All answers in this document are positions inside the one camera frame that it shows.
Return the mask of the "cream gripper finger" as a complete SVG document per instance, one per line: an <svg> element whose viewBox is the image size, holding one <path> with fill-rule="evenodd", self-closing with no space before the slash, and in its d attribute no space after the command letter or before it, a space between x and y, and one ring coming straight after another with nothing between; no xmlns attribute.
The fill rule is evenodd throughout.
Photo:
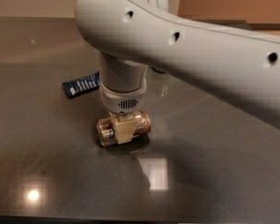
<svg viewBox="0 0 280 224"><path fill-rule="evenodd" d="M112 113L110 112L109 113L110 115L110 118L112 120L114 120L115 122L125 122L125 121L128 121L128 120L133 120L134 119L134 115L133 113Z"/></svg>
<svg viewBox="0 0 280 224"><path fill-rule="evenodd" d="M129 143L133 139L137 122L135 119L114 122L115 135L119 145Z"/></svg>

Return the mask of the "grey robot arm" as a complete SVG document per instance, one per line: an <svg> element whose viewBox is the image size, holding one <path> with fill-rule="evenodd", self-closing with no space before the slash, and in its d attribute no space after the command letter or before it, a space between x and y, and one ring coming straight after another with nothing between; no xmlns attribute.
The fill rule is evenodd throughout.
<svg viewBox="0 0 280 224"><path fill-rule="evenodd" d="M280 129L280 36L178 18L167 0L77 0L82 37L101 53L100 91L110 115L105 147L148 133L140 111L146 70L160 69Z"/></svg>

